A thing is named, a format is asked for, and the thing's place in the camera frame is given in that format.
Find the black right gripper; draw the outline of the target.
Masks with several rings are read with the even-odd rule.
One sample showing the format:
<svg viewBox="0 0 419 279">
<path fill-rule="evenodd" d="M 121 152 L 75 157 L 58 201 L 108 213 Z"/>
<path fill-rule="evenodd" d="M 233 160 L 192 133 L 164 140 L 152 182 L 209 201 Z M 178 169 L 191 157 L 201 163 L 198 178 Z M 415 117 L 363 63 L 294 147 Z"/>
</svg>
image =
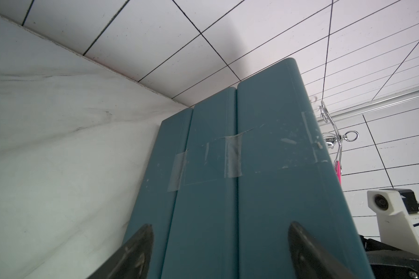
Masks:
<svg viewBox="0 0 419 279">
<path fill-rule="evenodd" d="M 360 237 L 375 278 L 419 279 L 419 256 L 384 244 L 371 238 Z"/>
</svg>

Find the chrome stand with pink cups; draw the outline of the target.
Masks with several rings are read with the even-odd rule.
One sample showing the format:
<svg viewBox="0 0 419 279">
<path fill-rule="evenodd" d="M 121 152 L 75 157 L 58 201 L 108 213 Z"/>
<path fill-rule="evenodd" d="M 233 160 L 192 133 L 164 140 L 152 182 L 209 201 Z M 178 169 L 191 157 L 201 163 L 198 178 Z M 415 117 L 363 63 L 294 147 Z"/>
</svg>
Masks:
<svg viewBox="0 0 419 279">
<path fill-rule="evenodd" d="M 324 101 L 321 101 L 320 112 L 321 112 L 320 115 L 323 121 L 331 124 L 334 129 L 332 133 L 323 133 L 322 136 L 328 148 L 334 149 L 335 147 L 337 147 L 336 157 L 334 160 L 334 171 L 336 173 L 339 183 L 341 184 L 342 183 L 343 142 L 344 141 L 348 143 L 354 142 L 359 138 L 360 135 L 355 130 L 347 131 L 345 134 L 341 134 L 335 121 L 330 115 Z"/>
</svg>

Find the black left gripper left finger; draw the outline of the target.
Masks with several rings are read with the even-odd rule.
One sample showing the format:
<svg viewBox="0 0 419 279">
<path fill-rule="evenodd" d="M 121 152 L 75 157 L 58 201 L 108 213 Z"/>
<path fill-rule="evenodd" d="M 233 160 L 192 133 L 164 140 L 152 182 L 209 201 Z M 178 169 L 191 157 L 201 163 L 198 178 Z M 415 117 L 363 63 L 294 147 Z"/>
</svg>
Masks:
<svg viewBox="0 0 419 279">
<path fill-rule="evenodd" d="M 144 224 L 88 279 L 146 279 L 153 245 L 152 225 Z"/>
</svg>

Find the teal drawer cabinet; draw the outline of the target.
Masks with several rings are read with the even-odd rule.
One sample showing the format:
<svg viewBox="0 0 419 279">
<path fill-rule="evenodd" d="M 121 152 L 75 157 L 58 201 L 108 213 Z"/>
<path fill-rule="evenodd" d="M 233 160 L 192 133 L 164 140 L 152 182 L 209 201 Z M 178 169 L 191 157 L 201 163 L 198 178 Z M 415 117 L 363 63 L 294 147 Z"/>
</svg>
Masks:
<svg viewBox="0 0 419 279">
<path fill-rule="evenodd" d="M 150 279 L 293 279 L 292 222 L 373 278 L 287 58 L 163 121 L 125 238 L 152 225 Z"/>
</svg>

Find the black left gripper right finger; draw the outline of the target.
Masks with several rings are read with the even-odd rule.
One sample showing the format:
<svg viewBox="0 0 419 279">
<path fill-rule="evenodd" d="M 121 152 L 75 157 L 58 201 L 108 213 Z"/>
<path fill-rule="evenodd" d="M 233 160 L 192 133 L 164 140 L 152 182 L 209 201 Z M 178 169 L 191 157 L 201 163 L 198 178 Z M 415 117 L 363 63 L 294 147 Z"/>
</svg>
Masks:
<svg viewBox="0 0 419 279">
<path fill-rule="evenodd" d="M 331 255 L 298 222 L 289 226 L 287 240 L 298 279 L 353 279 L 350 270 Z"/>
</svg>

